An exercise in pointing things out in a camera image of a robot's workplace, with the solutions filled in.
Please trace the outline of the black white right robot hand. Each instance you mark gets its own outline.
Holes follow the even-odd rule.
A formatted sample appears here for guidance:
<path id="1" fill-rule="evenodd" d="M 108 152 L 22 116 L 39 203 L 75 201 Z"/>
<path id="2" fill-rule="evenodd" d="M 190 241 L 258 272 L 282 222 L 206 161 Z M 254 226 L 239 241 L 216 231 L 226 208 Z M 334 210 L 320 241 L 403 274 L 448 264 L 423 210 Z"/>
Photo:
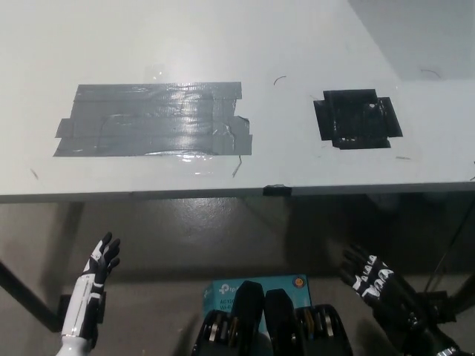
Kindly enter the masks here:
<path id="1" fill-rule="evenodd" d="M 433 322 L 428 305 L 406 279 L 360 246 L 344 249 L 340 275 L 373 310 L 383 328 L 412 332 Z"/>

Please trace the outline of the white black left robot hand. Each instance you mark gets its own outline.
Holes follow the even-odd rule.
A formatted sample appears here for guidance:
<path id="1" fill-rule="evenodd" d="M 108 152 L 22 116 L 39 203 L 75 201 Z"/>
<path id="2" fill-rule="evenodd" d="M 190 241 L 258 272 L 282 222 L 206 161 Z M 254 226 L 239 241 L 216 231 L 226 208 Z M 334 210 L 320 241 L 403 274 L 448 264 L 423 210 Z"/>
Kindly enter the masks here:
<path id="1" fill-rule="evenodd" d="M 105 281 L 119 264 L 120 239 L 108 232 L 91 252 L 87 263 L 76 280 L 70 298 L 62 336 L 90 340 L 98 323 Z"/>

